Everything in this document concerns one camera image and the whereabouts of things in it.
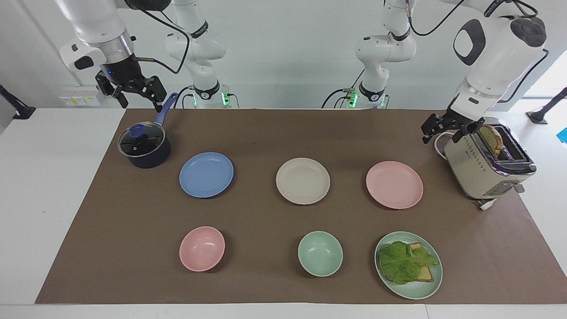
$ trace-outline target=green lettuce leaf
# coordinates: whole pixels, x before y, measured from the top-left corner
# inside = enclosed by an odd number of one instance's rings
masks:
[[[406,284],[416,280],[421,267],[436,265],[437,261],[425,249],[411,250],[409,245],[396,241],[378,253],[382,273],[391,282]]]

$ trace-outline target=green light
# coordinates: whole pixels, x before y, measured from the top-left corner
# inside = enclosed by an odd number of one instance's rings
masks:
[[[350,98],[349,107],[356,107],[356,101],[358,100],[358,94],[353,93],[353,96]]]
[[[222,93],[222,103],[223,103],[224,105],[229,105],[229,104],[230,104],[230,100],[229,100],[229,98],[226,96],[225,93]]]

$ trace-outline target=brown table mat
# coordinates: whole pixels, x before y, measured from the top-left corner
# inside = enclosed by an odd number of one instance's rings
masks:
[[[416,303],[390,292],[374,267],[378,240],[397,230],[425,238],[443,263],[439,291],[418,303],[567,303],[567,278],[520,197],[509,192],[480,211],[421,142],[430,113],[172,110],[164,125],[172,153],[142,170],[116,140],[155,113],[127,110],[36,303]],[[207,151],[227,155],[235,176],[222,194],[195,199],[180,188],[179,170]],[[278,168],[295,157],[319,161],[331,176],[314,205],[292,204],[276,189]],[[384,208],[366,191],[366,172],[386,160],[421,176],[424,196],[413,208]],[[226,252],[195,273],[179,261],[179,244],[202,225],[223,233]],[[327,278],[308,275],[297,259],[313,230],[332,233],[344,250]]]

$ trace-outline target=pink bowl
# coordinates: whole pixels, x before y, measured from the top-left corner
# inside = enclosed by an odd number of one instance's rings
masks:
[[[394,209],[414,206],[424,193],[424,185],[416,171],[392,161],[374,165],[366,174],[366,187],[378,203]]]
[[[221,261],[225,253],[225,238],[218,229],[202,226],[191,230],[179,246],[179,258],[185,268],[207,271]]]

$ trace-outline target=bread slice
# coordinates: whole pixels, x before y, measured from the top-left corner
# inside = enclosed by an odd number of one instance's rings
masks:
[[[479,135],[482,137],[486,147],[494,154],[500,155],[500,151],[504,147],[504,141],[500,133],[490,125],[483,125],[479,129]]]
[[[414,249],[418,249],[418,248],[422,248],[423,245],[421,245],[420,242],[414,242],[413,244],[409,244],[409,248],[411,250]],[[424,282],[424,283],[432,283],[433,282],[433,276],[431,275],[431,270],[429,270],[429,267],[421,267],[421,272],[419,274],[419,276],[416,278],[417,282]]]

